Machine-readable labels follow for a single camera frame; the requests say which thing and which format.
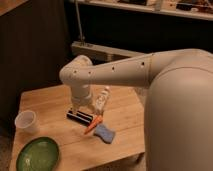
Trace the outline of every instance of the clear bottle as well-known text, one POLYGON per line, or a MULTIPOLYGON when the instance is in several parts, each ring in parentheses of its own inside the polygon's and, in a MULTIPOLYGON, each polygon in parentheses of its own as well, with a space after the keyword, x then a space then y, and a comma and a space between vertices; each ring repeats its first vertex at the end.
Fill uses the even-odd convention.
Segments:
POLYGON ((104 106, 106 105, 107 100, 109 99, 109 94, 110 88, 109 86, 106 86, 104 90, 100 92, 97 99, 95 100, 95 114, 103 115, 104 106))

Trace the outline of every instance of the floor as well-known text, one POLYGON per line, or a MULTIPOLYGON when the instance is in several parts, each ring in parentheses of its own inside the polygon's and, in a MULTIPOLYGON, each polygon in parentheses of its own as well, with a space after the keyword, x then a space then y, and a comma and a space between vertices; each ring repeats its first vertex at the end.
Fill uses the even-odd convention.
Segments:
MULTIPOLYGON (((141 103, 144 104, 147 90, 135 88, 135 91, 138 94, 141 103)), ((0 171, 9 170, 12 142, 12 138, 0 135, 0 171)), ((139 163, 136 162, 137 158, 138 155, 135 155, 93 169, 89 169, 88 171, 146 171, 145 157, 143 157, 139 163)))

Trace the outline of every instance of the orange carrot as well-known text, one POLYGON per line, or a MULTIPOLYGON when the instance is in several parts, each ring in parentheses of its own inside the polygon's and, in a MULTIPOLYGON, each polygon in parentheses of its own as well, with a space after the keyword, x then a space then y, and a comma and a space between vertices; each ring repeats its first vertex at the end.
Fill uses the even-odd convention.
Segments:
POLYGON ((93 128, 95 128, 99 123, 101 123, 103 121, 103 117, 102 115, 98 115, 93 121, 92 123, 87 127, 87 129, 85 130, 84 134, 87 134, 88 132, 90 132, 93 128))

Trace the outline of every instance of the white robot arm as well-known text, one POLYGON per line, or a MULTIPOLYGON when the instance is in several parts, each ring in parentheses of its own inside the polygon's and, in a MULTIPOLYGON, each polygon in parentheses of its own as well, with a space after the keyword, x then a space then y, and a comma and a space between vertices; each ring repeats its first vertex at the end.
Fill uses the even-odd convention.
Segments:
POLYGON ((90 84, 150 87, 145 105, 148 171, 213 170, 213 55, 198 49, 145 54, 92 66, 78 56, 60 71, 77 109, 90 84))

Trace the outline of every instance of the white cup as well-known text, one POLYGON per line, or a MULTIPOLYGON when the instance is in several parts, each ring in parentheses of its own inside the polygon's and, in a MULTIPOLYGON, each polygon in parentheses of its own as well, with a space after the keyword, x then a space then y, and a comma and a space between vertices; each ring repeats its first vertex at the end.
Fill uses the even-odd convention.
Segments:
POLYGON ((15 126, 16 128, 31 134, 38 132, 39 129, 36 120, 36 113, 31 110, 19 113, 15 119, 15 126))

